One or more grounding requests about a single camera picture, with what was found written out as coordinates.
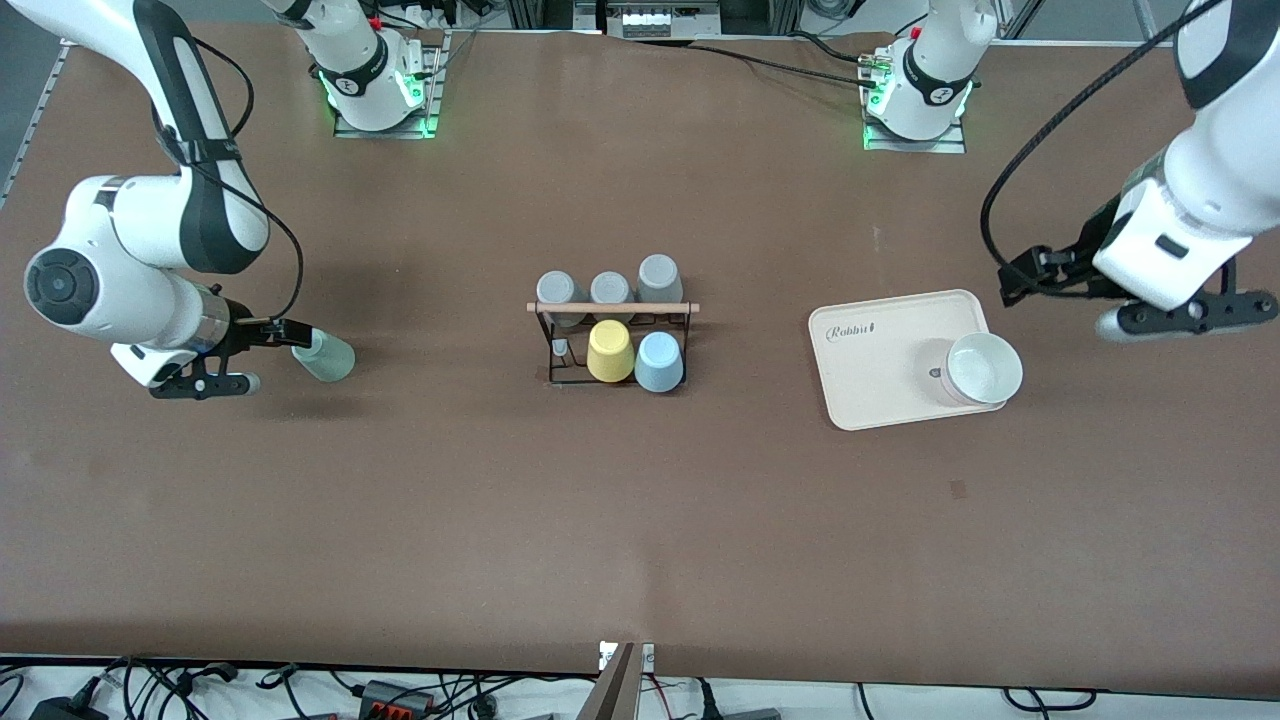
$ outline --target brown table surface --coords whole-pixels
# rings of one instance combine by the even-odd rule
[[[1103,304],[1002,310],[978,237],[1000,168],[1121,50],[992,49],[970,152],[928,156],[863,151],[847,87],[568,33],[477,38],[434,141],[339,141],[291,32],[197,29],[257,86],[242,146],[306,243],[294,316],[360,364],[324,386],[257,350],[259,396],[160,402],[27,306],[76,182],[172,169],[140,86],[73,51],[0,214],[0,650],[591,671],[650,639],[672,675],[1280,692],[1280,332],[1107,345]],[[1188,124],[1156,55],[1012,182],[1007,252],[1074,240]],[[259,311],[292,282],[274,237],[219,278]],[[1275,241],[1245,287],[1280,284]],[[658,251],[703,304],[689,384],[547,386],[538,275]],[[1019,396],[837,430],[809,313],[955,287]]]

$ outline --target light blue cup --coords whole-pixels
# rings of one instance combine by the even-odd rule
[[[293,348],[293,357],[324,383],[335,383],[356,366],[356,351],[342,338],[320,328],[311,328],[311,347]]]
[[[685,377],[680,343],[671,333],[655,332],[640,341],[636,352],[636,382],[649,392],[667,392]]]

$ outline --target white robotic arm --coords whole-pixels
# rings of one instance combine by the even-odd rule
[[[1175,41],[1196,122],[1129,177],[1075,245],[1037,246],[1002,268],[1006,306],[1047,284],[1085,283],[1085,297],[1129,301],[1097,323],[1119,342],[1276,316],[1270,292],[1235,290],[1235,255],[1280,225],[1280,3],[1193,0],[1188,17],[1197,10]],[[1221,292],[1204,291],[1219,272]]]
[[[919,37],[876,51],[888,67],[867,113],[908,140],[941,136],[960,114],[996,28],[991,0],[931,0]]]
[[[298,342],[282,338],[284,320],[270,329],[237,328],[248,310],[174,272],[238,273],[269,234],[262,210],[228,190],[257,201],[186,24],[156,0],[9,1],[138,78],[163,128],[161,145],[178,164],[175,176],[79,182],[58,237],[27,266],[28,301],[64,329],[114,343],[111,355],[152,395],[252,392],[251,375],[210,377],[198,392],[178,388],[178,373],[193,361],[202,370],[215,348],[225,360],[251,345],[310,341],[308,332],[301,340],[301,325],[291,325]]]
[[[262,3],[302,38],[334,109],[353,128],[384,131],[424,105],[422,82],[415,77],[421,44],[392,28],[375,32],[356,0]]]

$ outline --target black cable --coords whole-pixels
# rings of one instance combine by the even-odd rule
[[[18,687],[13,689],[13,694],[9,696],[9,700],[6,700],[4,705],[0,705],[0,717],[4,717],[4,714],[9,712],[9,708],[13,707],[14,702],[17,702],[18,693],[20,693],[22,687],[27,684],[27,679],[22,675],[9,675],[8,678],[0,679],[0,688],[8,685],[9,683],[18,683]]]
[[[1080,702],[1075,702],[1075,703],[1071,703],[1071,705],[1048,705],[1048,703],[1044,702],[1043,698],[1041,698],[1039,693],[1036,692],[1034,688],[1016,688],[1016,689],[1024,691],[1025,693],[1030,694],[1032,700],[1036,702],[1036,705],[1023,705],[1023,703],[1018,702],[1018,700],[1014,697],[1014,693],[1012,693],[1014,689],[1015,688],[1001,688],[1000,689],[1000,693],[1005,697],[1005,702],[1007,702],[1009,705],[1012,705],[1014,707],[1016,707],[1018,710],[1021,710],[1023,712],[1039,712],[1041,720],[1048,720],[1048,714],[1050,712],[1075,712],[1078,710],[1084,710],[1085,707],[1091,707],[1094,702],[1098,701],[1098,691],[1080,689],[1080,691],[1071,691],[1071,692],[1082,692],[1082,693],[1087,693],[1088,694],[1088,697],[1084,698],[1084,700],[1082,700]]]
[[[239,135],[239,131],[244,129],[244,124],[248,123],[250,115],[253,114],[253,81],[248,78],[248,73],[244,72],[244,68],[239,67],[239,63],[228,58],[221,50],[198,37],[192,37],[192,40],[196,41],[196,45],[209,50],[215,58],[230,65],[237,73],[239,73],[241,79],[244,81],[244,110],[241,111],[239,122],[237,122],[236,127],[232,128],[232,137],[236,137]]]
[[[438,717],[439,716],[444,716],[444,715],[449,715],[452,717],[457,711],[462,710],[463,707],[470,706],[471,703],[479,701],[480,698],[490,696],[490,694],[493,694],[493,693],[495,693],[495,692],[498,692],[498,691],[500,691],[503,688],[511,687],[511,685],[513,685],[513,684],[516,684],[516,683],[518,683],[521,680],[525,680],[525,679],[526,678],[507,678],[504,680],[499,680],[494,687],[492,687],[489,689],[484,689],[481,687],[481,684],[485,683],[486,680],[484,679],[483,675],[476,675],[475,680],[472,680],[472,683],[465,691],[462,691],[461,693],[458,693],[458,694],[448,698],[442,706],[438,706],[434,710],[434,712],[435,712],[435,715]],[[410,688],[407,691],[401,692],[398,696],[393,697],[392,700],[387,701],[385,705],[396,705],[396,702],[398,702],[401,698],[403,698],[406,696],[410,696],[410,694],[412,694],[415,692],[421,692],[421,691],[429,689],[429,688],[430,688],[430,685],[421,687],[421,688]],[[471,689],[475,689],[476,694],[474,694],[472,697],[468,697],[465,701],[460,701],[458,700],[461,696],[466,694]]]
[[[753,58],[750,55],[742,55],[741,53],[735,53],[732,50],[724,50],[723,47],[710,47],[708,45],[687,45],[690,50],[701,50],[704,53],[716,53],[717,55],[724,55],[727,58],[736,58],[739,60],[745,60],[748,63],[755,63],[758,65],[764,65],[767,68],[776,68],[780,70],[786,70],[788,73],[796,73],[801,76],[809,76],[818,79],[829,79],[835,82],[845,82],[849,85],[856,85],[858,87],[876,87],[869,79],[859,79],[845,76],[833,76],[831,73],[820,73],[818,70],[810,70],[808,68],[797,68],[795,65],[783,65],[782,63],[774,63],[773,60],[765,60],[763,58]]]
[[[168,675],[169,673],[172,673],[172,670],[164,671],[165,675]],[[138,691],[138,694],[133,696],[132,701],[128,698],[128,696],[123,697],[122,700],[123,702],[136,705],[138,702],[138,697],[141,696],[142,705],[138,706],[138,717],[146,717],[147,707],[151,705],[151,700],[155,697],[156,691],[159,689],[160,689],[160,682],[156,680],[155,678],[151,678],[142,685],[142,689]]]
[[[906,32],[908,29],[910,29],[910,28],[911,28],[911,26],[914,26],[915,23],[918,23],[918,22],[923,20],[923,19],[924,19],[924,18],[927,18],[927,17],[929,17],[929,14],[928,14],[928,13],[924,13],[924,14],[923,14],[923,15],[920,15],[919,18],[915,18],[914,20],[911,20],[911,22],[906,23],[905,26],[902,26],[902,27],[897,28],[897,32],[895,32],[895,33],[893,33],[893,37],[897,37],[897,36],[902,35],[904,32]]]
[[[67,707],[72,712],[79,712],[86,707],[93,705],[93,693],[97,692],[97,685],[99,683],[102,682],[102,678],[106,676],[106,674],[110,673],[111,670],[120,667],[122,664],[124,666],[124,671],[128,673],[129,662],[131,660],[128,657],[118,657],[113,660],[110,664],[108,664],[106,667],[102,669],[101,673],[86,680],[84,684],[81,687],[81,689],[76,691],[76,694],[72,696],[72,700],[70,702],[67,703]]]
[[[1023,705],[1023,703],[1018,702],[1016,700],[1014,700],[1014,696],[1009,692],[1009,688],[1002,688],[1000,692],[1005,696],[1005,700],[1009,702],[1009,705],[1012,705],[1018,710],[1021,710],[1023,712],[1037,712],[1037,714],[1039,714],[1041,720],[1051,720],[1050,716],[1048,716],[1048,706],[1046,706],[1044,701],[1041,700],[1039,693],[1036,692],[1036,691],[1033,691],[1033,689],[1030,689],[1030,688],[1024,688],[1024,689],[1028,693],[1030,693],[1032,700],[1036,701],[1036,706],[1034,707]]]
[[[352,697],[362,697],[365,694],[365,685],[361,685],[361,684],[348,684],[342,678],[339,678],[338,673],[334,671],[334,670],[329,670],[329,676],[333,678],[333,682],[338,683],[339,685],[343,687],[343,689],[346,689],[348,693],[351,693]]]
[[[293,673],[289,673],[282,678],[284,680],[284,694],[289,696],[289,705],[292,705],[293,711],[298,714],[298,720],[312,720],[310,715],[302,712],[302,706],[298,705],[298,696],[293,694],[293,684],[289,682],[292,675]]]
[[[703,688],[703,720],[724,720],[719,707],[716,705],[716,693],[712,692],[712,684],[707,682],[707,678],[695,678],[695,680]]]
[[[389,20],[396,20],[396,22],[399,22],[399,23],[404,23],[408,27],[415,28],[415,29],[422,29],[417,23],[410,22],[408,18],[402,18],[399,15],[393,15],[393,14],[388,13],[387,10],[383,10],[383,6],[378,3],[378,0],[360,0],[360,6],[366,13],[369,10],[372,10],[375,15],[381,15],[381,17],[389,19]]]
[[[1055,113],[1053,117],[1050,118],[1047,123],[1044,123],[1044,127],[1042,127],[1039,132],[1037,132],[1030,140],[1028,140],[1027,145],[1024,145],[1023,149],[1019,150],[1016,155],[1014,155],[1014,159],[1009,161],[1009,165],[1005,167],[1005,169],[996,178],[996,182],[992,183],[991,190],[987,191],[987,197],[982,201],[982,213],[979,214],[978,218],[978,227],[982,231],[982,242],[987,247],[987,252],[991,254],[991,258],[1002,269],[1012,273],[1012,275],[1018,278],[1018,282],[1020,282],[1023,287],[1036,291],[1041,295],[1048,295],[1051,297],[1089,297],[1087,292],[1064,291],[1061,290],[1060,286],[1042,284],[1037,282],[1036,278],[1032,278],[1030,275],[1024,273],[1020,268],[1014,266],[1011,263],[1009,263],[1009,260],[1005,259],[1004,255],[1000,254],[1000,250],[996,247],[996,241],[991,236],[991,209],[996,204],[996,197],[1000,196],[1000,191],[1004,190],[1005,184],[1009,182],[1009,178],[1014,176],[1014,172],[1018,170],[1018,168],[1023,164],[1023,161],[1025,161],[1027,158],[1029,158],[1030,154],[1037,147],[1039,147],[1042,142],[1044,142],[1044,138],[1047,138],[1050,133],[1057,129],[1057,126],[1062,124],[1062,122],[1066,120],[1066,118],[1071,117],[1071,113],[1075,113],[1080,108],[1080,105],[1084,105],[1084,102],[1089,97],[1093,97],[1093,95],[1096,95],[1100,90],[1106,87],[1107,83],[1120,77],[1123,72],[1128,70],[1134,63],[1137,63],[1148,53],[1151,53],[1157,45],[1172,37],[1178,31],[1187,27],[1189,23],[1194,22],[1204,13],[1212,10],[1213,8],[1217,8],[1219,5],[1222,4],[1222,1],[1224,0],[1208,0],[1203,5],[1196,8],[1194,10],[1187,13],[1185,15],[1178,18],[1176,20],[1166,26],[1165,29],[1157,32],[1155,37],[1135,47],[1132,53],[1120,59],[1120,61],[1116,63],[1115,65],[1111,65],[1111,68],[1108,68],[1105,73],[1098,76],[1097,79],[1091,82],[1084,90],[1082,90],[1075,97],[1073,97],[1061,110]]]
[[[787,33],[787,37],[803,37],[803,38],[808,40],[809,42],[813,42],[814,45],[817,45],[818,50],[822,50],[823,53],[831,55],[832,58],[835,58],[837,60],[844,60],[846,63],[854,63],[855,65],[858,64],[858,55],[850,55],[849,53],[841,53],[840,50],[836,50],[831,45],[827,45],[826,42],[823,42],[823,40],[820,37],[818,37],[817,35],[814,35],[812,32],[805,32],[803,29],[794,29],[794,31],[791,31],[791,32]]]
[[[863,703],[863,715],[867,716],[867,720],[876,720],[876,716],[872,715],[872,706],[867,702],[867,688],[861,683],[858,683],[858,700]]]
[[[169,691],[169,694],[166,694],[165,700],[160,703],[160,712],[161,714],[164,712],[164,708],[168,705],[168,702],[170,700],[173,700],[174,697],[177,697],[179,701],[182,701],[182,705],[186,707],[186,710],[187,710],[187,719],[188,720],[191,720],[191,717],[200,717],[201,720],[209,720],[209,716],[205,715],[205,712],[202,710],[200,710],[200,707],[197,707],[196,703],[192,702],[189,697],[187,697],[187,693],[184,693],[182,691],[182,688],[179,688],[173,680],[169,679],[168,671],[161,673],[159,669],[152,667],[151,665],[148,665],[146,662],[138,662],[138,665],[141,665],[143,669],[146,669],[147,673],[150,673],[151,676],[156,679],[156,682],[159,682],[161,685],[165,687],[165,689]],[[128,679],[129,667],[128,666],[125,667],[124,674],[125,674],[124,684],[125,684],[125,688],[128,688],[128,682],[129,682],[129,679]]]
[[[303,272],[305,272],[305,268],[303,268],[305,259],[302,256],[302,243],[298,242],[298,236],[293,234],[293,231],[289,229],[289,225],[284,224],[284,220],[282,220],[275,213],[273,213],[271,210],[269,210],[266,208],[266,205],[262,205],[262,202],[260,202],[260,201],[250,197],[244,192],[241,192],[239,190],[237,190],[237,188],[227,184],[225,182],[223,182],[221,178],[214,176],[212,173],[210,173],[205,168],[200,167],[198,164],[188,165],[188,167],[191,169],[196,170],[197,173],[200,173],[201,176],[204,176],[205,179],[207,179],[209,182],[211,182],[211,183],[221,187],[227,192],[230,192],[236,197],[239,197],[244,202],[248,202],[250,205],[252,205],[253,208],[256,208],[260,213],[262,213],[264,215],[266,215],[266,218],[269,220],[271,220],[282,231],[284,231],[284,234],[288,236],[289,242],[293,243],[293,252],[297,255],[297,259],[298,259],[297,260],[298,269],[297,269],[297,274],[294,275],[294,279],[293,279],[293,292],[289,293],[289,301],[284,304],[284,307],[282,307],[279,313],[275,313],[273,315],[268,315],[268,320],[275,322],[275,320],[279,320],[280,318],[285,316],[289,313],[289,310],[293,309],[293,304],[296,304],[298,301],[298,295],[302,293],[302,277],[303,277]]]

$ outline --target cup rack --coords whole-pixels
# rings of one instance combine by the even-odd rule
[[[680,342],[680,363],[684,366],[684,375],[680,384],[689,379],[689,327],[694,324],[694,315],[701,307],[696,302],[530,302],[525,310],[538,318],[538,325],[543,328],[543,337],[547,338],[547,379],[554,386],[580,386],[580,384],[635,384],[635,375],[617,383],[605,383],[591,377],[586,370],[586,342],[595,325],[595,314],[616,315],[634,314],[626,323],[628,329],[671,329]],[[586,318],[571,327],[561,328],[552,323],[552,314],[585,314]],[[556,342],[563,341],[564,355],[556,354]],[[632,338],[639,348],[640,342]]]

